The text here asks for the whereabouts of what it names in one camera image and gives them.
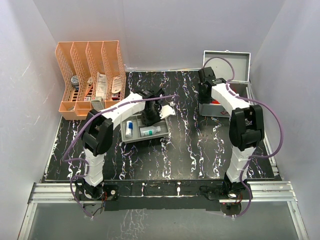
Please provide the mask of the red first aid kit pouch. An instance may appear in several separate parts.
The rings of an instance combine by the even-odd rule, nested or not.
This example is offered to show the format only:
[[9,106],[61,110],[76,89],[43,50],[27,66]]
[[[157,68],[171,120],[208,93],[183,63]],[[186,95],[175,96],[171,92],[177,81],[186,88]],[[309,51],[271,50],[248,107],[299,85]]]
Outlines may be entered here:
[[221,103],[219,101],[215,100],[215,99],[211,101],[211,104],[221,105]]

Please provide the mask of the white bottle white cap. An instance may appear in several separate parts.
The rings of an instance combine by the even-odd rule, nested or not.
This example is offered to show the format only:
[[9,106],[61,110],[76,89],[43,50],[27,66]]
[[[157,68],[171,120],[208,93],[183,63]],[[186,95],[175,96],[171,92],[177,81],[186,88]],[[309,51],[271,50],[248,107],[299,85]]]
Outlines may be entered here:
[[140,131],[140,135],[142,137],[153,136],[153,135],[161,132],[161,127],[160,126],[146,126],[146,127],[141,127],[139,131]]

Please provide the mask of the grey plastic divided tray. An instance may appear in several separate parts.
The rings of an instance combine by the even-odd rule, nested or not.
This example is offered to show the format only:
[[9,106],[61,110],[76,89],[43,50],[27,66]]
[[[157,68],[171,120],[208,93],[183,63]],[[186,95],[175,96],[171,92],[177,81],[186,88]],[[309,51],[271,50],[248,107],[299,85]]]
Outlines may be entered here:
[[133,115],[120,124],[121,140],[124,143],[134,143],[156,138],[167,137],[170,133],[167,119],[163,119],[152,126],[142,123],[140,114]]

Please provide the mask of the white blue bandage roll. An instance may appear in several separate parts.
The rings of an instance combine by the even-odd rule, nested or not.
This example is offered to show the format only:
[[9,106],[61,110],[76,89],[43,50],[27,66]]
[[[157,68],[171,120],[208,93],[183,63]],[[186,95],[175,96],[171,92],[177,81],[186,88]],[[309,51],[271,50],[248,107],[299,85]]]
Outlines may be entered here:
[[126,122],[126,127],[125,127],[125,137],[131,138],[132,136],[133,136],[133,122],[131,120],[128,120]]

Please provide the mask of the grey metal case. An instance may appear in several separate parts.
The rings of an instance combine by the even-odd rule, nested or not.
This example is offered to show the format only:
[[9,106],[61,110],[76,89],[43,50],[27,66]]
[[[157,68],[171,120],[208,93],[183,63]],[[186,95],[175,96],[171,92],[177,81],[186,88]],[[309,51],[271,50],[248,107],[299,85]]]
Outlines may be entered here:
[[[235,51],[212,51],[205,50],[203,53],[203,66],[212,70],[199,70],[201,83],[211,81],[214,78],[230,80],[230,88],[241,97],[250,98],[249,74],[251,65],[251,54],[249,52]],[[205,117],[227,118],[230,115],[217,104],[198,103],[199,114]]]

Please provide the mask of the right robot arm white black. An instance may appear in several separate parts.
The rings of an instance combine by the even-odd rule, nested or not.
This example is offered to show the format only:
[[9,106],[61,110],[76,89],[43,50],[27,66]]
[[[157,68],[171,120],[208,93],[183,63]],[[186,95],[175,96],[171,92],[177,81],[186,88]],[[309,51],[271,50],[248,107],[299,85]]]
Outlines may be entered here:
[[206,117],[220,117],[213,101],[229,116],[229,139],[232,155],[224,175],[221,193],[233,199],[247,187],[247,170],[251,156],[264,139],[263,109],[240,99],[224,78],[216,78],[211,67],[198,71],[199,114]]

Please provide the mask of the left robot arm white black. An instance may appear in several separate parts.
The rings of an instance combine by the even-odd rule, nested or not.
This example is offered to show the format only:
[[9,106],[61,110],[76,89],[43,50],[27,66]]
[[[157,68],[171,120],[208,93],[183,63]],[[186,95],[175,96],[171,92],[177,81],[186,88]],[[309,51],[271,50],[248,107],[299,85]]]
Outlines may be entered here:
[[162,105],[161,100],[165,98],[162,88],[158,91],[139,88],[111,107],[89,111],[78,134],[85,154],[85,173],[81,180],[74,181],[76,188],[87,198],[97,200],[103,196],[103,166],[105,155],[113,144],[115,128],[140,113],[145,130],[139,135],[149,137],[160,133],[161,127],[156,124],[175,113],[169,105]]

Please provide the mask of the white medicine box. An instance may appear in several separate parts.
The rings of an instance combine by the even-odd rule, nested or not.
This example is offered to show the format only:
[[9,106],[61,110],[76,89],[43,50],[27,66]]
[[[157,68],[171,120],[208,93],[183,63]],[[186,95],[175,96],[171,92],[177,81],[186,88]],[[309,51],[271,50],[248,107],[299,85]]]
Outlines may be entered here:
[[105,108],[105,101],[101,96],[92,97],[90,103],[96,111],[101,111]]

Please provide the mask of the red white small box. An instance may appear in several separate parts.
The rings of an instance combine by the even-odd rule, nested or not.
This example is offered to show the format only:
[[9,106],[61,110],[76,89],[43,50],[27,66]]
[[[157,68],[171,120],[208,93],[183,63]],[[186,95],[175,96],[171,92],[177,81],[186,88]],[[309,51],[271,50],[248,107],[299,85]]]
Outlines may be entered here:
[[121,93],[120,93],[120,92],[118,92],[118,93],[113,93],[113,94],[111,95],[111,99],[112,99],[113,101],[118,101],[120,98],[121,98]]

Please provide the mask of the white oval barcode package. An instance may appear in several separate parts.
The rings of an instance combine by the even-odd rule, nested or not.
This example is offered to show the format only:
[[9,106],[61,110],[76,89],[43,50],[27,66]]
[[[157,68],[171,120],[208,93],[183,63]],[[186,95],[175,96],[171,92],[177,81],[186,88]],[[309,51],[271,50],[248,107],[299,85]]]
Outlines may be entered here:
[[121,76],[115,76],[112,80],[112,86],[111,86],[111,93],[112,94],[118,94],[122,90],[122,79]]

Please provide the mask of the white paper packet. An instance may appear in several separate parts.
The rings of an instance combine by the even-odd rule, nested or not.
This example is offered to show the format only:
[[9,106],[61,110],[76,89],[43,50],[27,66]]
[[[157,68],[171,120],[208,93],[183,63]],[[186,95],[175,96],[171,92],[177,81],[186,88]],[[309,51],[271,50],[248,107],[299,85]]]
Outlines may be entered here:
[[108,81],[105,74],[97,73],[97,82],[96,82],[96,97],[101,97],[103,100],[107,96]]

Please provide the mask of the orange plastic file organizer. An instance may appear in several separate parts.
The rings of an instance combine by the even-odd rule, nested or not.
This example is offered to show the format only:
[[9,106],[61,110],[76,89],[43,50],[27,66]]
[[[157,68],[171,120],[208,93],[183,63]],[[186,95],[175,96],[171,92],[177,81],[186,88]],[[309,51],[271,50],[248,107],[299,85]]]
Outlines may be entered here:
[[[84,120],[93,109],[91,98],[96,96],[98,73],[107,78],[105,108],[125,98],[127,80],[118,40],[59,42],[55,56],[65,83],[59,106],[59,113],[65,120]],[[78,87],[72,86],[72,76],[78,77]],[[120,99],[112,100],[112,82],[116,76],[121,76],[122,89]]]

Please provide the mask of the round tape tin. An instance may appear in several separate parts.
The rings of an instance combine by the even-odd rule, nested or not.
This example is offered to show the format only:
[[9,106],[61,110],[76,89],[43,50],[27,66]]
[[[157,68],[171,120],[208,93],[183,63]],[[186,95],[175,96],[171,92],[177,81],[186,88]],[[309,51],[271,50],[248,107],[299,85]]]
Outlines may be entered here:
[[73,87],[78,87],[79,86],[79,79],[77,75],[74,75],[70,78],[70,82]]

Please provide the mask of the aluminium frame rail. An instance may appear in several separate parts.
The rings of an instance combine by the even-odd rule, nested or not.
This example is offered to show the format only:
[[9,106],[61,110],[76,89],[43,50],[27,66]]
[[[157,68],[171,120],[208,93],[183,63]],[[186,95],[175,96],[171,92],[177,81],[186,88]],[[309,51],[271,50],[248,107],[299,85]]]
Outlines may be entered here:
[[123,182],[102,209],[87,201],[85,216],[66,183],[35,184],[20,240],[306,240],[288,181],[253,181],[253,198],[231,205],[199,193],[196,181]]

